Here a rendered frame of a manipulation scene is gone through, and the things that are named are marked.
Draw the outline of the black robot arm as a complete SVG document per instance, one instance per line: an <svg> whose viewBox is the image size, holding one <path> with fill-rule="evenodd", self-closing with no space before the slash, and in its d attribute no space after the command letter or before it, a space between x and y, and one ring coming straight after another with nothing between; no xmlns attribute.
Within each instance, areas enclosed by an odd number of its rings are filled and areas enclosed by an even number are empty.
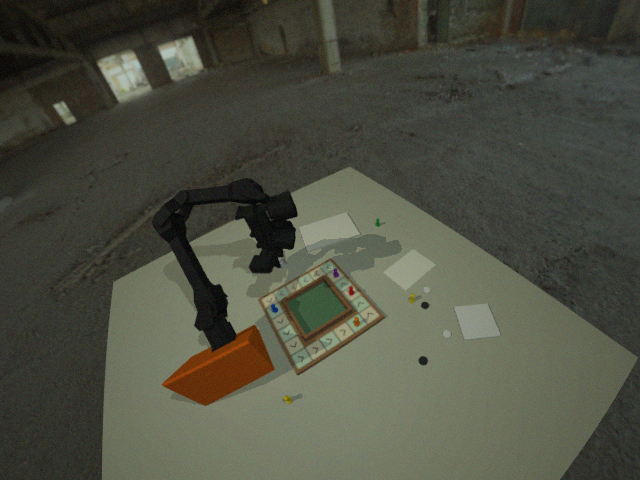
<svg viewBox="0 0 640 480"><path fill-rule="evenodd" d="M195 205L217 202L250 204L246 207L238 206L235 219L244 218L252 232L267 229L272 219L280 222L298 216L290 192L269 197L255 180L249 178L234 181L226 186L180 190L155 213L152 220L154 229L171 246L193 288L194 303L198 311L194 327L199 331L203 330L212 352L236 340L236 333L225 318L227 295L221 284L213 285L204 273L187 241L185 222ZM258 203L262 205L255 205ZM178 213L174 213L179 208ZM273 235L267 239L271 251L276 251L277 248L292 250L295 231L291 221L285 221L279 228L274 227Z"/></svg>

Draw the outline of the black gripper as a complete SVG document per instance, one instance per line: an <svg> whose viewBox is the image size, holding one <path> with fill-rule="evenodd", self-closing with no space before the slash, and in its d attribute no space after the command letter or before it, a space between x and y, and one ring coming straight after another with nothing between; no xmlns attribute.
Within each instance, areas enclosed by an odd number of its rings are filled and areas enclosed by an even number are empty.
<svg viewBox="0 0 640 480"><path fill-rule="evenodd" d="M256 247L262 248L260 255L255 255L249 265L252 273L270 274L273 267L281 268L278 258L283 257L283 249L276 247L276 251L271 251L267 239L268 236L273 235L274 227L279 228L285 221L287 220L280 222L271 220L267 229L261 232L251 231L250 237L255 237L258 242Z"/></svg>

